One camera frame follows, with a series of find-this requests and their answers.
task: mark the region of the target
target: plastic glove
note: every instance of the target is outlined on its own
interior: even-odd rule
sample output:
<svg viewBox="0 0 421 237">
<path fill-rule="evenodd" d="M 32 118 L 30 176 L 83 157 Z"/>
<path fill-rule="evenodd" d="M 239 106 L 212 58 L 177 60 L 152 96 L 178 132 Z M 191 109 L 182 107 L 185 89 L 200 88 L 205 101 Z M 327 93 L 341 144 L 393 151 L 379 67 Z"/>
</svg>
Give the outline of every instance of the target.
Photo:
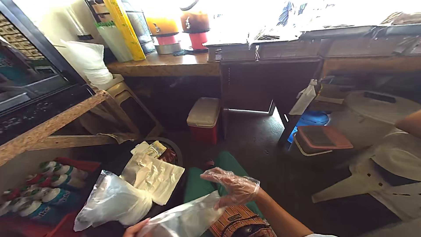
<svg viewBox="0 0 421 237">
<path fill-rule="evenodd" d="M 220 183 L 228 191 L 228 195 L 222 196 L 214 208 L 242 205 L 253 201 L 260 187 L 260 181 L 250 177 L 240 177 L 232 171 L 221 168 L 206 170 L 200 177 L 215 183 Z"/>
</svg>

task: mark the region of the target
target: beverage dispenser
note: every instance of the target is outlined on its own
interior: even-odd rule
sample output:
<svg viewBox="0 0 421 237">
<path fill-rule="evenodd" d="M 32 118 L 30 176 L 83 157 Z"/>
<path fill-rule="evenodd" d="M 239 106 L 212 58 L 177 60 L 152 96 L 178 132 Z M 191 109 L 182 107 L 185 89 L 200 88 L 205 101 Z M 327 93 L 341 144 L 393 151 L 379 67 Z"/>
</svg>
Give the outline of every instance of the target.
<svg viewBox="0 0 421 237">
<path fill-rule="evenodd" d="M 161 3 L 155 1 L 153 7 L 145 10 L 145 15 L 151 35 L 156 37 L 158 41 L 158 44 L 155 44 L 157 52 L 159 54 L 171 54 L 180 51 L 180 43 L 175 38 L 175 35 L 180 32 L 179 10 L 176 7 L 168 6 L 167 1 Z"/>
<path fill-rule="evenodd" d="M 186 0 L 180 6 L 183 31 L 189 34 L 194 50 L 207 49 L 202 45 L 208 41 L 206 32 L 210 30 L 206 5 L 207 0 Z"/>
</svg>

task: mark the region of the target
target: wooden counter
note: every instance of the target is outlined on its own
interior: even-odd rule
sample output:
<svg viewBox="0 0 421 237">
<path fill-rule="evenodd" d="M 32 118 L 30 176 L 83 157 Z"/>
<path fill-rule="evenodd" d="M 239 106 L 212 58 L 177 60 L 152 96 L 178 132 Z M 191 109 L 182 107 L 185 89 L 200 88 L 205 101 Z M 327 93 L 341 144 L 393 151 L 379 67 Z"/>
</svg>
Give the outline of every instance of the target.
<svg viewBox="0 0 421 237">
<path fill-rule="evenodd" d="M 143 61 L 113 62 L 111 73 L 123 76 L 219 76 L 219 63 L 208 62 L 208 54 L 173 56 L 153 52 Z"/>
</svg>

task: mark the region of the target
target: cooler lid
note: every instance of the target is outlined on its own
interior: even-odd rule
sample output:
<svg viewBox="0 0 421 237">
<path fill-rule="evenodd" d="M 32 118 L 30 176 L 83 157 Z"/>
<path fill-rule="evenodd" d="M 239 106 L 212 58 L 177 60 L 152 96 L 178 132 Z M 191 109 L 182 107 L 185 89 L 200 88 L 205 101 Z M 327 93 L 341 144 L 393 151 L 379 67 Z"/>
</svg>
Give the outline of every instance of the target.
<svg viewBox="0 0 421 237">
<path fill-rule="evenodd" d="M 191 127 L 213 128 L 219 116 L 219 99 L 202 97 L 190 110 L 187 124 Z"/>
<path fill-rule="evenodd" d="M 394 98 L 396 102 L 388 102 L 366 97 L 365 92 L 372 93 L 379 96 L 386 96 Z M 395 124 L 399 119 L 414 113 L 421 109 L 421 105 L 412 100 L 404 99 L 402 97 L 366 90 L 351 92 L 345 99 L 348 107 L 358 114 L 382 121 L 388 124 Z"/>
</svg>

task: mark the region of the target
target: plastic bag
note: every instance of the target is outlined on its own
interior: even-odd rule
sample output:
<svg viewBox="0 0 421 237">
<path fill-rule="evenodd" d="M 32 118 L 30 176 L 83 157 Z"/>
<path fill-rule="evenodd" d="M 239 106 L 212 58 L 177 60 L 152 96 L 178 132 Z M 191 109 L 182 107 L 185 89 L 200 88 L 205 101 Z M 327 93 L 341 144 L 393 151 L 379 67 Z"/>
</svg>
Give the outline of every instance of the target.
<svg viewBox="0 0 421 237">
<path fill-rule="evenodd" d="M 106 84 L 112 80 L 112 74 L 104 63 L 104 45 L 94 43 L 83 43 L 76 41 L 61 41 L 66 45 L 78 62 L 88 80 L 93 85 Z"/>
<path fill-rule="evenodd" d="M 213 206 L 219 199 L 218 191 L 184 203 L 150 219 L 137 234 L 143 237 L 148 232 L 159 237 L 197 237 L 217 221 L 225 208 L 215 210 Z"/>
<path fill-rule="evenodd" d="M 102 170 L 88 201 L 75 219 L 74 231 L 99 226 L 108 221 L 134 225 L 151 209 L 152 197 L 122 180 L 110 171 Z"/>
</svg>

